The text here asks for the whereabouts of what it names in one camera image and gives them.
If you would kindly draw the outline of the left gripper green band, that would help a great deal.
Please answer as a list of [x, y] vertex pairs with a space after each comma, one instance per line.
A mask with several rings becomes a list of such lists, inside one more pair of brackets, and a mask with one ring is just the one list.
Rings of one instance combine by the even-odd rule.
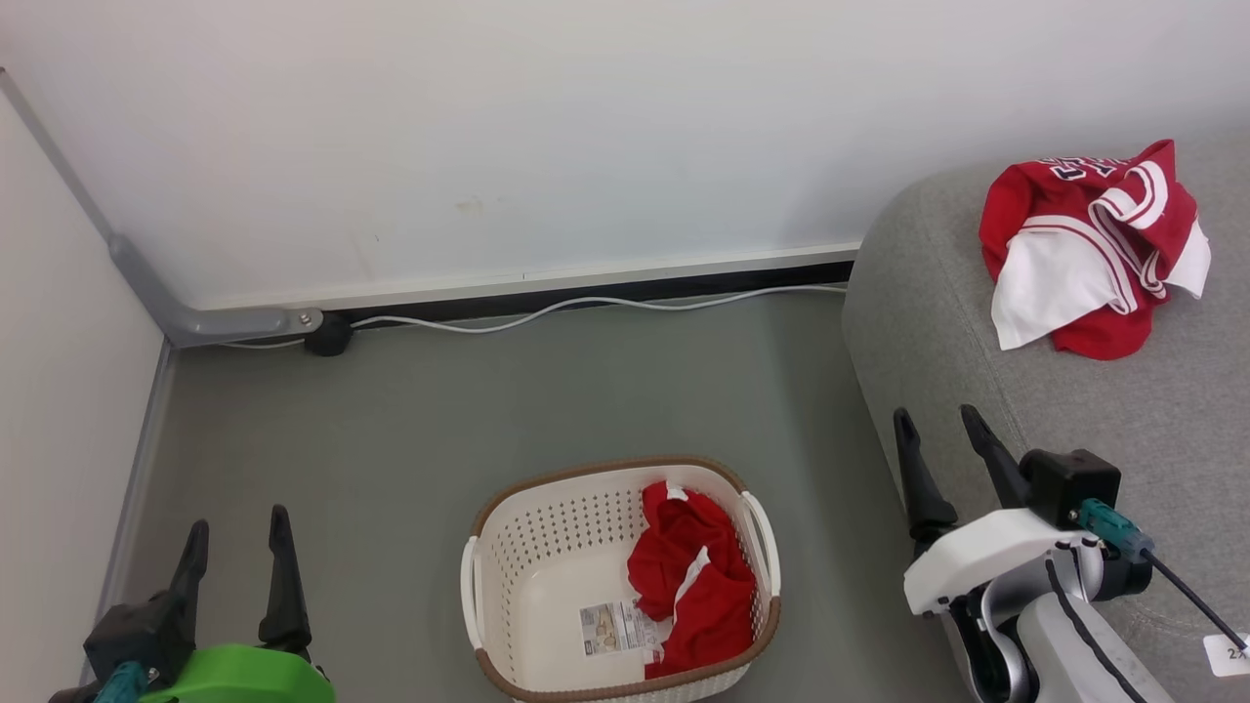
[[[195, 522], [171, 578], [180, 625], [196, 625], [199, 587], [208, 570], [210, 527]], [[264, 648], [224, 644], [194, 650], [174, 684], [148, 690], [142, 702], [335, 702], [336, 690], [308, 653], [308, 615], [292, 525], [285, 507], [272, 507], [268, 545], [272, 555], [268, 610], [259, 624]]]

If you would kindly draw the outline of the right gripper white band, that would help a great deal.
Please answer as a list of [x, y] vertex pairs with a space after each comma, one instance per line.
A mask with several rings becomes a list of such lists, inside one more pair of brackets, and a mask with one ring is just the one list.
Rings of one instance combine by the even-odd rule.
[[999, 512], [958, 527], [958, 512], [942, 498], [921, 452], [921, 437], [909, 412], [892, 415], [902, 507], [916, 548], [928, 548], [902, 574], [902, 592], [914, 614], [939, 614], [978, 588], [998, 585], [1012, 598], [1034, 600], [1048, 592], [1045, 560], [1058, 583], [1081, 600], [1115, 598], [1106, 560], [1149, 565], [1144, 552], [1152, 538], [1112, 508], [1081, 508], [1072, 529], [1052, 527], [1030, 509], [1026, 477], [978, 407], [960, 407], [962, 427], [982, 459], [1000, 502]]

